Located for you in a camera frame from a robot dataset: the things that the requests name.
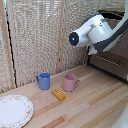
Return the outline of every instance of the plate rim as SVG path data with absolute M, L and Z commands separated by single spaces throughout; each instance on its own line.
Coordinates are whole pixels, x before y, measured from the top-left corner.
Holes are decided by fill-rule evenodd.
M 31 105 L 31 115 L 29 116 L 29 118 L 27 119 L 27 120 L 25 120 L 24 121 L 24 123 L 22 123 L 22 124 L 20 124 L 19 123 L 19 125 L 20 126 L 18 126 L 18 128 L 21 128 L 21 127 L 23 127 L 24 125 L 26 125 L 29 121 L 30 121 L 30 119 L 32 118 L 32 116 L 33 116 L 33 112 L 34 112 L 34 106 L 33 106 L 33 103 L 32 103 L 32 101 L 31 100 L 29 100 L 29 98 L 27 98 L 26 96 L 23 96 L 23 95 L 7 95 L 7 96 L 3 96 L 3 97 L 1 97 L 0 98 L 0 100 L 1 99 L 4 99 L 4 98 L 7 98 L 7 97 L 15 97 L 15 96 L 17 96 L 17 97 L 20 97 L 20 98 L 25 98 L 27 101 L 29 101 L 29 104 Z

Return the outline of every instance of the pink cup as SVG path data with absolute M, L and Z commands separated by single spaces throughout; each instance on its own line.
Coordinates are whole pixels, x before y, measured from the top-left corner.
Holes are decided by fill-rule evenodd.
M 79 79 L 73 74 L 66 74 L 63 81 L 63 89 L 72 92 L 79 83 Z

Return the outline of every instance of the white plate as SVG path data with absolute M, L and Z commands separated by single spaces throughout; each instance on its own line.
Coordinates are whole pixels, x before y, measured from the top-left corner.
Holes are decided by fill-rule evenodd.
M 33 115 L 33 104 L 25 96 L 0 98 L 0 128 L 21 128 Z

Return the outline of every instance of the wooden countertop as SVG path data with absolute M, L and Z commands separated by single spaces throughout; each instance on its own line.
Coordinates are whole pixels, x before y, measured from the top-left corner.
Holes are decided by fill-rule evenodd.
M 62 89 L 66 73 L 80 79 L 73 92 Z M 54 89 L 62 91 L 66 99 L 54 97 Z M 49 90 L 40 90 L 35 82 L 0 97 L 12 94 L 26 96 L 34 105 L 33 116 L 24 128 L 110 128 L 128 102 L 125 83 L 86 65 L 52 76 Z

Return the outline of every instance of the mug handle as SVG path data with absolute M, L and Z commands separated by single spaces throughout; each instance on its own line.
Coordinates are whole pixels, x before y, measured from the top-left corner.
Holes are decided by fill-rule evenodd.
M 36 76 L 37 83 L 39 84 L 39 75 Z
M 76 88 L 76 86 L 78 85 L 78 83 L 80 82 L 80 80 L 76 77 L 76 76 L 74 76 L 75 77 L 75 80 L 77 80 L 76 82 L 75 82 L 75 88 Z

